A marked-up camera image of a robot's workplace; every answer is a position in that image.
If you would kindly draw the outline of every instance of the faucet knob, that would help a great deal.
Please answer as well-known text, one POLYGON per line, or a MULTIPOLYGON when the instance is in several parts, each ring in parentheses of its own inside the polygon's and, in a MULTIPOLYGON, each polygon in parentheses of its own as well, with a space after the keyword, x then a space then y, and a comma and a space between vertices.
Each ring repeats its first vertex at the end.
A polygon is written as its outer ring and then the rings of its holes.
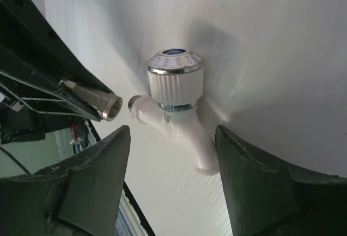
POLYGON ((165 106, 194 104, 203 94, 203 67, 190 50, 158 52, 147 63, 153 99, 165 106))

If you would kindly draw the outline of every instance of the pipe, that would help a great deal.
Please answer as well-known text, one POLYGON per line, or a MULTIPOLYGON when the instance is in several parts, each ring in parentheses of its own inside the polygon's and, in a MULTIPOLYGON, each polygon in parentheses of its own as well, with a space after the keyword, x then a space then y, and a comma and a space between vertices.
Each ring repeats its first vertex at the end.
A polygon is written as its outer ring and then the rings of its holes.
POLYGON ((188 148, 196 170, 203 175, 219 173, 215 143, 206 133, 196 114, 196 106, 161 109, 148 96, 134 96, 128 104, 133 118, 157 129, 175 144, 188 148))

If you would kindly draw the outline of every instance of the screw hole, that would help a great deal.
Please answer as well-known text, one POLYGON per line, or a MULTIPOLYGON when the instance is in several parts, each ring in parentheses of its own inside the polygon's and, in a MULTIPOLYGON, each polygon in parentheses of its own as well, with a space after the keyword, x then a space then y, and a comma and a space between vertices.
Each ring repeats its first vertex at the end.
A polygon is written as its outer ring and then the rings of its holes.
POLYGON ((49 30, 49 31, 47 32, 47 35, 48 35, 49 38, 51 38, 51 39, 53 39, 53 40, 56 40, 56 39, 59 38, 59 37, 58 37, 58 34, 56 34, 56 32, 53 31, 53 30, 49 30))
POLYGON ((18 7, 24 7, 25 1, 24 0, 13 0, 14 4, 18 7))

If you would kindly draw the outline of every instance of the knob top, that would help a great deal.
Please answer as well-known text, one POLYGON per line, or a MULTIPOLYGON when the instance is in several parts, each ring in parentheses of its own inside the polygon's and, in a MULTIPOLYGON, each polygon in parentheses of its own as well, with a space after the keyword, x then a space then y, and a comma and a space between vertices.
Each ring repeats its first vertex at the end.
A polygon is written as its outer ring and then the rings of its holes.
POLYGON ((147 63, 148 71, 162 75, 194 72, 203 67, 203 60, 190 50, 166 49, 158 52, 147 63))

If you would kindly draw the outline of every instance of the cable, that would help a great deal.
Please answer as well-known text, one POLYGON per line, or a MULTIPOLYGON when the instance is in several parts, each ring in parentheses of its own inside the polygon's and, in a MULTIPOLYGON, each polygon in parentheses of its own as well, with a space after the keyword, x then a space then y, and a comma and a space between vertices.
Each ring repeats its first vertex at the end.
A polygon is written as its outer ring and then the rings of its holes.
POLYGON ((0 150, 3 151, 8 157, 10 157, 24 172, 26 172, 28 175, 31 175, 29 170, 22 165, 20 161, 18 161, 9 151, 4 149, 2 146, 0 146, 0 150))

